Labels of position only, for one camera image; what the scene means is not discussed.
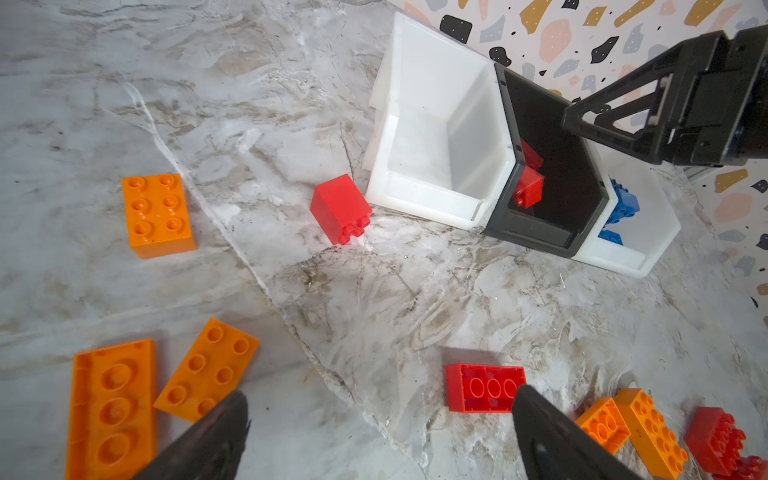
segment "marble surface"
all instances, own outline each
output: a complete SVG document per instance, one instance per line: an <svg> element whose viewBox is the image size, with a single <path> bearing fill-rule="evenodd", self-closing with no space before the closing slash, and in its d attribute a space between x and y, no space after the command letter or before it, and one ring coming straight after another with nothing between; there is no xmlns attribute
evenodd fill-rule
<svg viewBox="0 0 768 480"><path fill-rule="evenodd" d="M262 340L239 478L524 478L509 415L447 411L442 366L524 366L568 415L640 386L682 436L718 405L768 452L768 329L695 194L650 275L374 207L331 247L314 185L365 190L384 2L0 6L0 462L61 475L71 356L155 338L158 383L215 316ZM119 178L180 173L199 250L140 261ZM161 444L186 427L161 416ZM618 458L647 477L627 444ZM694 462L681 478L702 475Z"/></svg>

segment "marble countertop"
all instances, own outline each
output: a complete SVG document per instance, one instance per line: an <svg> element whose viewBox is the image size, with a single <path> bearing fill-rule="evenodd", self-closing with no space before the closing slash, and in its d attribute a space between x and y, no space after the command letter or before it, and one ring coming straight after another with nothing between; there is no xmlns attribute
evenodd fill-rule
<svg viewBox="0 0 768 480"><path fill-rule="evenodd" d="M671 167L657 172L682 231L644 279L378 207L361 240L329 245L311 195L340 174L365 190L393 11L2 6L0 462L13 478L63 472L74 353L155 338L162 386L210 316L262 341L241 384L254 424L238 478L524 478L511 416L448 412L452 362L523 366L571 416L642 387L678 436L696 407L722 406L743 453L768 452L768 329ZM169 171L199 249L139 260L119 180ZM187 425L158 418L161 445ZM647 477L631 445L617 457ZM700 475L688 462L681 478Z"/></svg>

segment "building block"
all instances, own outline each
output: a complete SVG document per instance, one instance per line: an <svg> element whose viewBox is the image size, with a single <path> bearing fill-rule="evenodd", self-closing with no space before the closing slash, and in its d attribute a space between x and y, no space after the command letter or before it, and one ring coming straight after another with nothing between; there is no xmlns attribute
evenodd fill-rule
<svg viewBox="0 0 768 480"><path fill-rule="evenodd" d="M630 429L629 439L650 474L675 480L688 454L654 408L654 400L642 389L622 389L615 401Z"/></svg>
<svg viewBox="0 0 768 480"><path fill-rule="evenodd" d="M640 211L640 204L637 202L637 197L629 193L629 190L622 187L616 180L611 178L611 185L614 187L616 196L619 197L619 201L614 207L614 211L608 217L608 223L617 223L622 218L633 217Z"/></svg>
<svg viewBox="0 0 768 480"><path fill-rule="evenodd" d="M533 168L526 165L515 188L515 203L518 207L530 208L541 201L541 190L544 188L544 177Z"/></svg>
<svg viewBox="0 0 768 480"><path fill-rule="evenodd" d="M714 480L768 480L768 462L750 455L736 460L736 469L728 476L712 475Z"/></svg>
<svg viewBox="0 0 768 480"><path fill-rule="evenodd" d="M523 144L523 157L525 157L525 164L534 170L541 168L541 166L544 165L544 159L541 158L541 155L537 154L536 151L531 148L530 145L525 143L525 140L522 138L520 139L520 142Z"/></svg>
<svg viewBox="0 0 768 480"><path fill-rule="evenodd" d="M576 425L611 455L616 455L629 439L629 427L612 398L600 399L576 420Z"/></svg>
<svg viewBox="0 0 768 480"><path fill-rule="evenodd" d="M454 363L445 366L448 410L458 413L511 413L518 387L525 384L519 366Z"/></svg>
<svg viewBox="0 0 768 480"><path fill-rule="evenodd" d="M600 233L598 233L598 237L600 237L603 240L608 240L609 242L618 243L619 245L624 245L624 242L621 241L621 235L619 235L616 232L612 232L610 230L602 230Z"/></svg>
<svg viewBox="0 0 768 480"><path fill-rule="evenodd" d="M66 480L132 478L157 456L152 340L74 356Z"/></svg>
<svg viewBox="0 0 768 480"><path fill-rule="evenodd" d="M347 245L352 235L362 235L373 213L346 174L315 187L310 211L333 245Z"/></svg>
<svg viewBox="0 0 768 480"><path fill-rule="evenodd" d="M235 390L258 347L259 339L210 319L154 408L190 422L200 420Z"/></svg>
<svg viewBox="0 0 768 480"><path fill-rule="evenodd" d="M700 407L685 435L685 443L701 469L718 475L736 470L745 439L733 416L714 407Z"/></svg>
<svg viewBox="0 0 768 480"><path fill-rule="evenodd" d="M177 174L123 179L128 243L140 258L196 250Z"/></svg>

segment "empty white bin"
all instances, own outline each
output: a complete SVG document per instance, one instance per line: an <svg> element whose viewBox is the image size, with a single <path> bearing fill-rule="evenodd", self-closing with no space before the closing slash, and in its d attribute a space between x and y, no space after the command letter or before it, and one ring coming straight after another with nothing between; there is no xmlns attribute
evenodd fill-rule
<svg viewBox="0 0 768 480"><path fill-rule="evenodd" d="M609 186L609 200L572 258L637 278L646 276L680 231L680 221L650 165L593 141L586 142L603 183ZM616 192L610 187L611 178L637 197L640 211L605 225L618 203ZM624 245L598 237L603 226L621 235Z"/></svg>
<svg viewBox="0 0 768 480"><path fill-rule="evenodd" d="M369 104L366 200L483 227L516 162L493 62L395 13Z"/></svg>

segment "orange brick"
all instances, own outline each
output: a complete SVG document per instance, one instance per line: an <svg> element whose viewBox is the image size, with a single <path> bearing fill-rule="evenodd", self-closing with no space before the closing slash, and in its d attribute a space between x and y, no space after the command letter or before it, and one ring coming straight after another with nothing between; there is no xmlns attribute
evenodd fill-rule
<svg viewBox="0 0 768 480"><path fill-rule="evenodd" d="M154 408L196 422L230 394L259 347L253 338L210 319Z"/></svg>
<svg viewBox="0 0 768 480"><path fill-rule="evenodd" d="M66 480L124 480L157 456L154 342L74 356Z"/></svg>
<svg viewBox="0 0 768 480"><path fill-rule="evenodd" d="M600 399L576 420L576 425L612 455L629 439L629 427L612 398Z"/></svg>
<svg viewBox="0 0 768 480"><path fill-rule="evenodd" d="M630 429L629 439L651 475L675 480L683 472L688 454L677 444L654 400L642 389L623 389L616 406Z"/></svg>
<svg viewBox="0 0 768 480"><path fill-rule="evenodd" d="M179 175L123 179L128 243L141 258L196 250Z"/></svg>

